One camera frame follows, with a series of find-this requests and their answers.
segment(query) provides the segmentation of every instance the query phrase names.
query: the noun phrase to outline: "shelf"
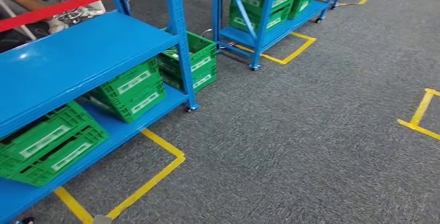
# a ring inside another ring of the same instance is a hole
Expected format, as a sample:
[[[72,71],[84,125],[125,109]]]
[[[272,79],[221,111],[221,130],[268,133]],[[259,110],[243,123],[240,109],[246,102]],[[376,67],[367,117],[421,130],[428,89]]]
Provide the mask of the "shelf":
[[[114,11],[0,54],[0,137],[177,42]]]
[[[126,124],[95,108],[89,103],[84,108],[95,120],[110,134],[110,138],[76,162],[48,185],[42,188],[30,186],[17,181],[0,178],[0,223],[8,223],[17,215],[40,199],[47,196],[57,187],[63,185],[71,178],[84,171],[86,168],[109,154],[111,151],[132,138],[140,130],[169,113],[171,110],[184,103],[188,96],[179,90],[165,84],[167,97],[158,105],[150,109],[143,117],[132,124]]]
[[[309,6],[307,6],[307,8],[305,8],[296,18],[292,20],[287,20],[284,23],[279,24],[273,29],[269,30],[264,35],[261,52],[264,52],[265,50],[269,49],[271,46],[276,44],[279,40],[284,38],[290,32],[294,31],[295,29],[303,25],[305,22],[313,18],[315,15],[317,15],[327,6],[328,3],[326,2],[313,0],[309,4]],[[231,26],[227,26],[221,29],[220,35],[227,39],[231,39],[240,44],[246,45],[250,48],[255,48],[254,41],[249,33],[238,30]]]

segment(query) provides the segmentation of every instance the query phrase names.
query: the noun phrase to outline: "sneaker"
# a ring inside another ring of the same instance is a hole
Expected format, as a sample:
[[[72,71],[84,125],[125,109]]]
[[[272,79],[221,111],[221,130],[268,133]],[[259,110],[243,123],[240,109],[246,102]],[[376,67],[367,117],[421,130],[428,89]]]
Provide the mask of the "sneaker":
[[[65,24],[64,22],[61,22],[60,20],[57,19],[52,19],[47,21],[47,24],[49,25],[49,33],[53,34],[62,30],[65,30],[68,28],[68,25]]]

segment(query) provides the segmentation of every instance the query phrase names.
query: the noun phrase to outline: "white crate label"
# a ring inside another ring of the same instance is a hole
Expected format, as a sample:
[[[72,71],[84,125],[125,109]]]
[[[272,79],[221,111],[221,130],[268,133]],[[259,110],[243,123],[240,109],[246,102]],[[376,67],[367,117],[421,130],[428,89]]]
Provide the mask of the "white crate label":
[[[234,22],[246,26],[246,23],[244,22],[244,20],[242,18],[235,17],[234,18]],[[252,26],[252,28],[255,29],[255,24],[254,23],[251,23],[251,26]]]
[[[208,81],[209,79],[211,79],[211,74],[208,74],[207,76],[203,77],[201,80],[197,81],[196,83],[193,84],[192,88],[196,89],[199,86],[201,86],[203,83],[205,83],[206,81]]]
[[[102,108],[104,108],[104,109],[112,110],[109,106],[107,106],[106,104],[104,104],[104,103],[98,101],[98,100],[97,100],[95,97],[93,97],[93,96],[90,96],[90,101],[91,101],[92,103],[94,103],[95,105],[98,105],[98,106],[100,106],[100,107],[102,107]]]
[[[260,7],[260,2],[257,0],[241,0],[242,3],[250,4],[256,7]]]
[[[281,17],[279,17],[279,18],[273,20],[272,22],[268,23],[267,26],[266,26],[266,29],[269,29],[272,26],[274,26],[274,25],[276,25],[277,23],[280,23],[280,22],[281,22]]]
[[[301,5],[301,8],[299,9],[299,11],[304,10],[304,8],[306,8],[308,5],[309,5],[309,2],[308,2],[308,1],[304,2],[304,3]]]
[[[203,59],[202,61],[200,61],[200,62],[194,64],[193,66],[191,66],[191,72],[194,72],[195,70],[197,70],[197,69],[200,68],[201,66],[207,64],[207,63],[210,62],[211,60],[212,60],[212,59],[211,59],[211,56],[209,56],[209,57],[206,57],[205,59]]]
[[[28,148],[22,150],[20,152],[20,155],[22,155],[24,158],[28,158],[28,157],[32,156],[37,151],[43,149],[46,145],[50,144],[50,142],[54,141],[55,139],[57,139],[58,137],[60,137],[64,133],[66,133],[68,130],[70,130],[70,128],[65,125],[59,126],[55,130],[53,130],[51,133],[47,134],[46,136],[44,136],[43,138],[41,138],[37,142],[33,143]]]
[[[134,86],[141,83],[143,80],[145,80],[146,78],[148,78],[150,76],[151,76],[150,71],[145,70],[143,73],[136,76],[134,79],[132,79],[129,82],[125,83],[124,85],[120,86],[118,88],[119,94],[123,94],[123,93],[127,92],[130,88],[133,88]]]
[[[282,3],[284,3],[284,2],[287,2],[288,0],[276,0],[276,1],[273,1],[273,3],[272,3],[272,8],[273,7],[277,7],[277,6],[279,6],[279,5],[281,5]]]
[[[139,104],[133,106],[131,108],[131,112],[133,114],[137,113],[139,110],[141,110],[142,108],[144,108],[146,105],[148,105],[149,103],[151,103],[155,98],[159,97],[159,93],[154,92],[152,95],[150,95],[148,98],[144,99],[143,101],[141,101]]]
[[[74,160],[76,157],[81,155],[84,151],[86,151],[90,146],[89,143],[83,143],[81,146],[72,151],[69,155],[65,156],[63,159],[58,161],[56,164],[52,165],[51,168],[54,171],[58,171],[64,166],[66,166],[70,161]]]

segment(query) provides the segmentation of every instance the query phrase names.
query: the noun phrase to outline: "shelf diagonal brace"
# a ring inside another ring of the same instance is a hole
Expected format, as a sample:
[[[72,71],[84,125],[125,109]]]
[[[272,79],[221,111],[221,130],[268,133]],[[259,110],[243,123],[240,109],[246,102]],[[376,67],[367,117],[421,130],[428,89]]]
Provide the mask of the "shelf diagonal brace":
[[[243,3],[241,2],[241,0],[234,0],[234,1],[238,6],[238,10],[240,11],[240,14],[242,15],[242,17],[244,19],[244,23],[246,24],[247,29],[251,33],[252,38],[254,40],[257,40],[257,35],[255,34],[255,30],[252,27],[251,21],[249,20],[249,16],[246,13],[246,10],[244,10]]]

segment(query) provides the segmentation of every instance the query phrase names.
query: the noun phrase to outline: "red rope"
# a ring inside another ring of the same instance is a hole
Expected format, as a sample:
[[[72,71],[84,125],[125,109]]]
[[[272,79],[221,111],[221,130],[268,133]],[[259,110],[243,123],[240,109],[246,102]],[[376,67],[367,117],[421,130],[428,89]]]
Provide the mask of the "red rope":
[[[66,0],[39,10],[23,13],[13,18],[0,20],[0,32],[14,29],[24,24],[34,23],[44,18],[50,18],[55,14],[76,9],[80,6],[88,5],[96,1],[99,0]]]

